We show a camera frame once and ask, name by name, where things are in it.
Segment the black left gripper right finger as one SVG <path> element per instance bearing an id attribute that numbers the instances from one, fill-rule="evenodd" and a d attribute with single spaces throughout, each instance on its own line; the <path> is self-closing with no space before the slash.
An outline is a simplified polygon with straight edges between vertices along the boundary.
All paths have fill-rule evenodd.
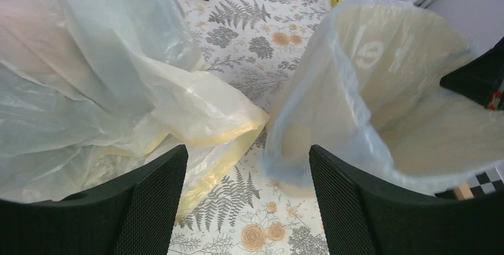
<path id="1" fill-rule="evenodd" d="M 318 145 L 309 163 L 330 254 L 503 253 L 503 191 L 466 200 L 428 196 Z"/>

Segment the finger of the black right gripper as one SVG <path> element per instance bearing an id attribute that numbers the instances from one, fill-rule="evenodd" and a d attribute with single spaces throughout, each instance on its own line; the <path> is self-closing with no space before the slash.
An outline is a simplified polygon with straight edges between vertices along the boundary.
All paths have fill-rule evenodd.
<path id="1" fill-rule="evenodd" d="M 503 39 L 475 60 L 443 76 L 440 86 L 493 111 L 503 110 Z"/>

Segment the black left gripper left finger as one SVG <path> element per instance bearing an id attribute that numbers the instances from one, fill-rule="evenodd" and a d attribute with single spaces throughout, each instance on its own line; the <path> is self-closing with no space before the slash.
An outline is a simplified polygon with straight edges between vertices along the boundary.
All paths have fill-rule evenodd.
<path id="1" fill-rule="evenodd" d="M 2 254 L 166 254 L 188 152 L 150 163 L 63 200 L 1 201 Z"/>

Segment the translucent white yellow trash bag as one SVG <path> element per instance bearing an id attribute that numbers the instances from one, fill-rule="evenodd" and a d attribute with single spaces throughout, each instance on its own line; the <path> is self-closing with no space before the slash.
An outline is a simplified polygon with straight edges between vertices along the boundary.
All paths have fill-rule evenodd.
<path id="1" fill-rule="evenodd" d="M 267 119 L 205 71 L 179 0 L 1 0 L 3 200 L 61 200 L 183 144 L 185 216 Z"/>

